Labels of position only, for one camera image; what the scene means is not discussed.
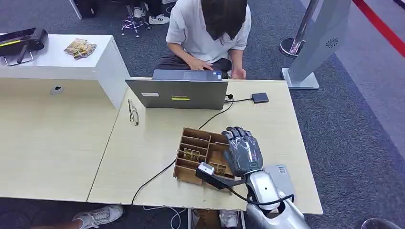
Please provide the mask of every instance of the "desk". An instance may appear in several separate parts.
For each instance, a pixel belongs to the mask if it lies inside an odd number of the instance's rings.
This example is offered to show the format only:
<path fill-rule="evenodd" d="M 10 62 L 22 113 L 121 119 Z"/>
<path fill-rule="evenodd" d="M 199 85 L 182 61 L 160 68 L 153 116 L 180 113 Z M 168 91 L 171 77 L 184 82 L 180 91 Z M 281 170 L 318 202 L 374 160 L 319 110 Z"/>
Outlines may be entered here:
<path fill-rule="evenodd" d="M 245 99 L 266 92 L 269 103 L 235 103 L 203 129 L 220 133 L 227 126 L 242 126 L 257 138 L 264 163 L 284 164 L 296 190 L 296 205 L 303 213 L 321 214 L 322 208 L 285 81 L 230 80 L 228 93 Z M 139 113 L 139 126 L 129 121 L 126 99 L 119 111 L 89 202 L 130 204 L 135 191 L 176 157 L 182 129 L 198 128 L 218 111 L 146 109 L 128 89 L 126 98 Z M 246 196 L 244 186 L 235 190 Z M 184 208 L 241 209 L 246 203 L 226 192 L 178 182 L 173 167 L 150 182 L 134 204 Z"/>
<path fill-rule="evenodd" d="M 0 78 L 0 109 L 0 197 L 86 201 L 118 114 L 100 84 Z"/>

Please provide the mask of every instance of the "dark hair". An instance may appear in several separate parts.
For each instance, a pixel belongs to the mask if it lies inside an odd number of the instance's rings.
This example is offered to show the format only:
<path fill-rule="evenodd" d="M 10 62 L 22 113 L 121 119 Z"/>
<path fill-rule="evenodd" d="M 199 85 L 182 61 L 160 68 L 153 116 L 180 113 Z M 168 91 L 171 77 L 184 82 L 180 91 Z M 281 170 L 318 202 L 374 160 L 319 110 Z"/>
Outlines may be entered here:
<path fill-rule="evenodd" d="M 201 0 L 207 32 L 216 41 L 225 34 L 233 40 L 246 17 L 247 0 Z"/>

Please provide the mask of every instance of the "yellow sticker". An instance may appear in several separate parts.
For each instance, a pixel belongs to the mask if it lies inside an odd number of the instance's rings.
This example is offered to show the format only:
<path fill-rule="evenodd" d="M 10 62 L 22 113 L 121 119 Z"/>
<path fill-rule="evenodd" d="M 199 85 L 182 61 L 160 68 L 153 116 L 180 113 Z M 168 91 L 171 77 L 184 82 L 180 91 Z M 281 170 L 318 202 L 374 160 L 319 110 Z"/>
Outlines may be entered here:
<path fill-rule="evenodd" d="M 18 42 L 21 42 L 21 40 L 13 41 L 13 42 L 7 42 L 7 43 L 4 43 L 4 44 L 0 44 L 0 47 L 1 47 L 1 46 L 6 46 L 6 45 L 9 45 L 9 44 L 15 44 L 15 43 L 18 43 Z"/>
<path fill-rule="evenodd" d="M 189 101 L 189 98 L 172 98 L 172 100 L 185 100 L 185 101 Z"/>

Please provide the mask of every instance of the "red stripe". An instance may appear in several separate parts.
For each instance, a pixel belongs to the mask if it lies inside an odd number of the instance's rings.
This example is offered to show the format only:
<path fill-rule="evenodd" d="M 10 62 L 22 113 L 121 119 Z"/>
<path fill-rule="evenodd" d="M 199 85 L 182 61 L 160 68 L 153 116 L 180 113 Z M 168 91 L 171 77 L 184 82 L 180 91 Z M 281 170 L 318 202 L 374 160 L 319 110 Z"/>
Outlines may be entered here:
<path fill-rule="evenodd" d="M 374 11 L 364 2 L 364 0 L 352 0 L 354 4 L 363 12 L 366 18 L 374 27 L 388 40 L 388 42 L 405 57 L 405 43 L 388 27 Z"/>

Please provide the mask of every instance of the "eyeglasses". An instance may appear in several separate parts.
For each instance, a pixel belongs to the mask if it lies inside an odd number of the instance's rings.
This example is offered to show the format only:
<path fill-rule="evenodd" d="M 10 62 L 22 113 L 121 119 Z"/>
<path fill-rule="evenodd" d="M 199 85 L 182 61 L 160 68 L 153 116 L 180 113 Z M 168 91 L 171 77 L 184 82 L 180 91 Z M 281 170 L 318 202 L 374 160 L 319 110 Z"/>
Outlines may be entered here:
<path fill-rule="evenodd" d="M 139 125 L 139 115 L 136 107 L 132 103 L 131 100 L 128 99 L 128 106 L 129 106 L 129 120 L 132 122 L 133 125 Z"/>

